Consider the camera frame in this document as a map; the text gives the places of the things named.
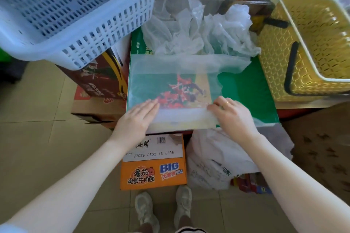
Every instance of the yellow basket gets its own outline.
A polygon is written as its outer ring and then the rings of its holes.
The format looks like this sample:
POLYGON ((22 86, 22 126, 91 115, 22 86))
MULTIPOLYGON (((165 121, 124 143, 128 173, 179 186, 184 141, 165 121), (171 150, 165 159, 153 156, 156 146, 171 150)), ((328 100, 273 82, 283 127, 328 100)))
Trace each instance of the yellow basket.
POLYGON ((280 0, 259 35, 275 101, 350 90, 350 17, 334 0, 280 0))

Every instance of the white laundry basket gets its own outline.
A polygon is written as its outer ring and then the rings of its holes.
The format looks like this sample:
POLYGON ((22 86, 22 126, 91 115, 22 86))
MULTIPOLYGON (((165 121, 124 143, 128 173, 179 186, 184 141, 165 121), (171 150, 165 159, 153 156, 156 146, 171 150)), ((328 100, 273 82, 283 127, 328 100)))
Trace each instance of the white laundry basket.
POLYGON ((154 0, 0 0, 0 47, 78 70, 145 23, 154 0))

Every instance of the shoe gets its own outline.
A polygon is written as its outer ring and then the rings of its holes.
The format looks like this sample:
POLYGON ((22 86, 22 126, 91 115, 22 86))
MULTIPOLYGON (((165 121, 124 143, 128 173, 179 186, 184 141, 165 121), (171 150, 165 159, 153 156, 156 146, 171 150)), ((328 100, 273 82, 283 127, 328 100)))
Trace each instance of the shoe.
POLYGON ((178 228, 182 216, 191 217, 192 191, 187 185, 180 185, 176 191, 177 210, 174 216, 174 226, 178 228))
POLYGON ((159 220, 153 213, 153 202, 147 192, 140 193, 135 198, 135 209, 140 221, 140 225, 150 223, 153 233, 159 233, 159 220))

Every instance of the instant noodle box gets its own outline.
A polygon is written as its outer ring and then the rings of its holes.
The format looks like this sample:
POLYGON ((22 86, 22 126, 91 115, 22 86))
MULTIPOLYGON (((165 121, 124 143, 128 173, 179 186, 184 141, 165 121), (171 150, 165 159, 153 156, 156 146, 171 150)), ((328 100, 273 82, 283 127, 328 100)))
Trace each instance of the instant noodle box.
POLYGON ((122 160, 121 190, 140 190, 186 183, 182 134, 146 136, 122 160))

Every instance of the white label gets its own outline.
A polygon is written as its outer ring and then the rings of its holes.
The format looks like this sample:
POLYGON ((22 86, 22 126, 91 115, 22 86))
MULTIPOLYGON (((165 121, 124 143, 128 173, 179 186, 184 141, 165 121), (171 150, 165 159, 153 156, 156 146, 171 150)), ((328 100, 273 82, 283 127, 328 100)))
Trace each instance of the white label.
POLYGON ((183 157, 182 135, 149 135, 130 150, 123 158, 124 162, 153 159, 172 159, 183 157))

